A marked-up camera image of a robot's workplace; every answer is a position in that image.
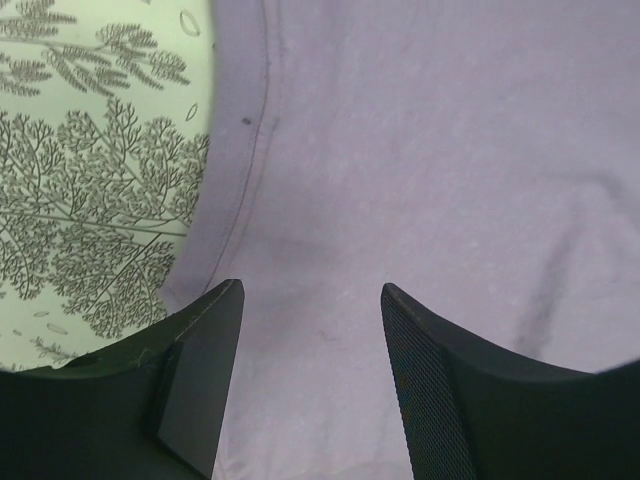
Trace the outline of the purple t-shirt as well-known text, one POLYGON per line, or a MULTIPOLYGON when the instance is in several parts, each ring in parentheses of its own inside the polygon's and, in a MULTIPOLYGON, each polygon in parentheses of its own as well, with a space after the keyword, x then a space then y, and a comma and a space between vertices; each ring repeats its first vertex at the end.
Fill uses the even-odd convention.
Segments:
POLYGON ((635 1, 219 1, 178 310, 245 307, 218 479, 407 479, 380 294, 526 356, 639 354, 635 1))

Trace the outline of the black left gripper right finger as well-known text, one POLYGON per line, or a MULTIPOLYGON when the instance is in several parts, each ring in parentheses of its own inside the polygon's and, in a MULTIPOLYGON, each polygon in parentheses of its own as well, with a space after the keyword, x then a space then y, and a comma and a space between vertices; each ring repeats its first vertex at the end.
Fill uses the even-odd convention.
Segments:
POLYGON ((415 478, 638 477, 637 362, 585 373, 533 360, 390 283, 381 312, 415 478))

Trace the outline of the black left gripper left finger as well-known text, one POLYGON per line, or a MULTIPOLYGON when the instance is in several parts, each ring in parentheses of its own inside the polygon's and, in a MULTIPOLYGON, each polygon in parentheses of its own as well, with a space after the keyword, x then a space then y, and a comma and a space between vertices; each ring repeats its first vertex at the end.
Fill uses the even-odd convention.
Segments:
POLYGON ((1 376, 5 479, 209 479, 245 293, 227 280, 68 365, 1 376))

